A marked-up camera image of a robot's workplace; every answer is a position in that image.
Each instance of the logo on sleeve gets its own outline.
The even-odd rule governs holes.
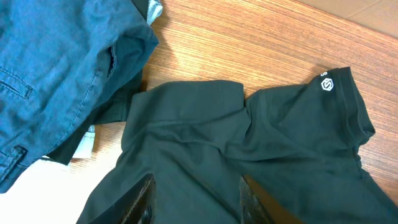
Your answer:
[[[323,90],[330,91],[333,88],[333,80],[331,78],[326,78],[322,81],[321,86]]]

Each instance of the dark green t-shirt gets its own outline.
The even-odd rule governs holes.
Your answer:
[[[374,134],[349,68],[244,100],[229,81],[172,82],[134,95],[116,167],[78,223],[112,207],[146,174],[155,223],[239,223],[247,174],[304,223],[398,223],[398,208],[362,170]]]

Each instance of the wooden table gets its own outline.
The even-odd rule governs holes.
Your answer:
[[[152,25],[160,44],[144,68],[147,89],[175,80],[224,79],[243,83],[249,96],[262,88],[308,83],[328,69],[351,66],[376,128],[376,135],[359,150],[363,169],[398,203],[397,39],[295,1],[163,4],[163,15]],[[15,194],[56,195],[33,204],[35,216],[30,220],[73,223],[88,194],[114,167],[123,129],[124,123],[96,126],[92,159],[74,160],[64,171],[67,181],[43,172],[41,182],[28,181],[34,175],[27,172],[6,199],[20,208]]]

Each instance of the denim jacket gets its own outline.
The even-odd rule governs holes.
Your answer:
[[[0,0],[0,193],[144,66],[131,0]]]

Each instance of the denim pocket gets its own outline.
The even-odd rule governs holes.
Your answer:
[[[23,99],[29,99],[32,87],[27,85],[19,77],[0,67],[0,93],[8,91]]]

